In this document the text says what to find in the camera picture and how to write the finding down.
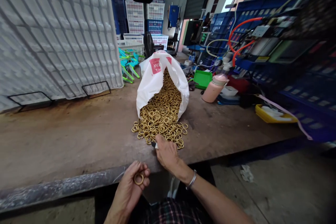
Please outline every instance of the yellow tray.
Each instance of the yellow tray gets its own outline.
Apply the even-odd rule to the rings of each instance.
[[[257,104],[255,107],[255,113],[257,114],[257,116],[259,116],[261,119],[263,119],[266,123],[296,123],[298,120],[291,116],[290,114],[284,114],[282,117],[284,118],[291,118],[291,121],[278,121],[275,120],[273,117],[271,117],[270,115],[268,115],[261,107],[263,105],[262,104]]]

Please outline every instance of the black metal stand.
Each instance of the black metal stand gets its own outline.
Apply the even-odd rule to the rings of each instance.
[[[27,105],[23,105],[17,101],[15,101],[12,97],[17,97],[17,96],[23,96],[23,95],[30,95],[30,94],[35,94],[35,93],[41,93],[43,94],[45,97],[47,97],[49,99],[49,101],[42,101],[40,103],[33,103],[33,104],[27,104]],[[31,110],[36,110],[36,109],[43,109],[43,108],[46,108],[46,107],[50,107],[54,100],[50,99],[44,92],[42,91],[37,91],[37,92],[31,92],[31,93],[23,93],[23,94],[15,94],[15,95],[11,95],[11,96],[7,96],[8,99],[10,99],[12,102],[15,102],[17,105],[19,105],[21,108],[19,109],[19,111],[17,113],[20,113],[20,112],[25,112],[25,111],[31,111]],[[32,109],[27,109],[27,110],[23,110],[25,107],[33,107]]]
[[[92,85],[96,85],[96,84],[100,84],[100,83],[106,83],[110,92],[109,92],[109,93],[106,93],[106,94],[99,95],[99,96],[91,97],[93,94],[88,94],[87,91],[85,90],[85,87],[87,87],[87,86],[92,86]],[[90,100],[90,99],[93,99],[93,98],[101,97],[101,96],[104,96],[104,95],[107,95],[107,94],[109,95],[109,94],[111,93],[110,85],[109,85],[109,83],[108,83],[106,80],[103,81],[103,82],[96,82],[96,83],[93,83],[93,84],[84,85],[84,86],[82,86],[82,89],[84,90],[84,92],[85,92],[85,94],[86,94],[86,96],[87,96],[87,98],[88,98],[89,100]]]

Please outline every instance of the orange hose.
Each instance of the orange hose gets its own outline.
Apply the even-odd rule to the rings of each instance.
[[[248,22],[253,22],[253,21],[259,21],[259,20],[261,20],[261,19],[262,19],[262,17],[255,17],[255,18],[252,18],[252,19],[245,20],[244,22],[241,22],[239,25],[237,25],[237,26],[231,31],[227,43],[229,44],[229,47],[230,47],[230,49],[231,49],[231,51],[232,51],[233,53],[236,53],[236,51],[233,49],[232,44],[231,44],[231,38],[232,38],[232,35],[233,35],[234,31],[235,31],[238,27],[242,26],[243,24],[246,24],[246,23],[248,23]]]
[[[243,50],[244,48],[252,45],[253,43],[255,42],[255,40],[252,40],[250,43],[244,45],[243,47],[239,48],[233,55],[233,58],[232,58],[232,66],[235,67],[236,66],[236,55],[238,54],[239,51]]]

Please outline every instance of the white plastic bag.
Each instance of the white plastic bag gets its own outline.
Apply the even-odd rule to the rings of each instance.
[[[142,80],[136,97],[136,110],[140,118],[140,109],[159,93],[163,86],[163,71],[167,67],[169,75],[177,89],[181,92],[182,102],[178,118],[184,113],[189,102],[189,87],[179,62],[165,51],[157,51],[151,57],[140,63]]]

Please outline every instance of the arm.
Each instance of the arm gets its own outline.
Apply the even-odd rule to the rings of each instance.
[[[143,183],[136,185],[134,176],[141,173],[144,176]],[[130,218],[131,212],[138,203],[142,191],[149,185],[150,170],[145,163],[134,161],[125,171],[119,182],[114,199],[104,224],[125,224]]]
[[[155,139],[159,147],[156,150],[159,162],[182,183],[189,185],[194,177],[194,171],[179,158],[176,144],[165,141],[160,135],[157,135]],[[191,190],[215,223],[253,223],[249,216],[233,201],[201,176],[196,175]]]

